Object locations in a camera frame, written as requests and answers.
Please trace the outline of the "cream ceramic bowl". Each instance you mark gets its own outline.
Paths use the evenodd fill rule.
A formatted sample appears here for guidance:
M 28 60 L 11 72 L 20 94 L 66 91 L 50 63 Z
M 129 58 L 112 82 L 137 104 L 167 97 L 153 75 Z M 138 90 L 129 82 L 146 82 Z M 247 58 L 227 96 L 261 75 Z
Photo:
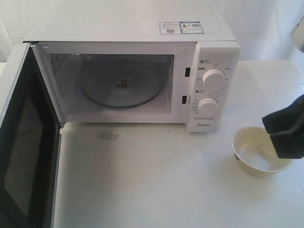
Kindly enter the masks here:
M 235 159 L 247 173 L 267 177 L 287 170 L 291 159 L 280 159 L 264 128 L 243 127 L 235 131 L 230 140 Z

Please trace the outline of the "white microwave oven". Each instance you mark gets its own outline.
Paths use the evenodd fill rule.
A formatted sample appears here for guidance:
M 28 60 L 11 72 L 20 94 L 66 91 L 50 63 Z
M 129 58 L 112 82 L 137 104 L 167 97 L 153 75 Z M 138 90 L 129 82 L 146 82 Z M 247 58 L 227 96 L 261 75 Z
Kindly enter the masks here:
M 0 225 L 53 226 L 60 122 L 30 43 L 0 76 Z

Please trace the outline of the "glass microwave turntable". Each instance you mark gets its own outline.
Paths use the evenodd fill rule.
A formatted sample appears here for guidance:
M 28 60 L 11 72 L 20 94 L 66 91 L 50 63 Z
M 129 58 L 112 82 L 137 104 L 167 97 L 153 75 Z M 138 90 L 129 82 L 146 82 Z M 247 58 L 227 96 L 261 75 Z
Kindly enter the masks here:
M 115 56 L 91 65 L 82 83 L 86 97 L 104 107 L 138 107 L 155 99 L 166 78 L 154 63 L 131 56 Z

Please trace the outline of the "white Midea microwave body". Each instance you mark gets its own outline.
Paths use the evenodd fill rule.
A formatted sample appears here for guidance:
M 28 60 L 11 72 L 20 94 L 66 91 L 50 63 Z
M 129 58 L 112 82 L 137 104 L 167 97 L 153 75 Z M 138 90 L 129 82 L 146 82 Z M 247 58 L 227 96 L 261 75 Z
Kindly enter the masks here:
M 219 129 L 240 46 L 209 0 L 65 0 L 26 36 L 59 121 L 65 123 L 184 124 L 192 133 Z M 82 83 L 88 68 L 115 56 L 154 63 L 166 78 L 152 101 L 133 108 L 98 105 Z M 220 89 L 202 75 L 223 71 Z M 192 101 L 212 97 L 214 116 L 190 113 Z

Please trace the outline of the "lower white timer knob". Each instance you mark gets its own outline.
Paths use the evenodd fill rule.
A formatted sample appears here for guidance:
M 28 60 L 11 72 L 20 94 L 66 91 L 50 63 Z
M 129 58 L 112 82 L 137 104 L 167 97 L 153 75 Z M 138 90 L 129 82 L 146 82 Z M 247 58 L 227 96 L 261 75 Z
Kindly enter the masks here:
M 204 97 L 192 101 L 190 113 L 214 116 L 219 110 L 219 105 L 216 99 L 212 97 Z

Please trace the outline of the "upper white power knob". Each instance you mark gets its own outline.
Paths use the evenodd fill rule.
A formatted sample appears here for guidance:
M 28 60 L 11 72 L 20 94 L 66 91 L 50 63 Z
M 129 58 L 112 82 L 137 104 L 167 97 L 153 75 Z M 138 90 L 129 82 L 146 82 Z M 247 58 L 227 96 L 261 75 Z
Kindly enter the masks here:
M 213 68 L 210 70 L 207 70 L 202 75 L 202 82 L 206 88 L 210 89 L 220 89 L 225 85 L 226 78 L 222 70 Z

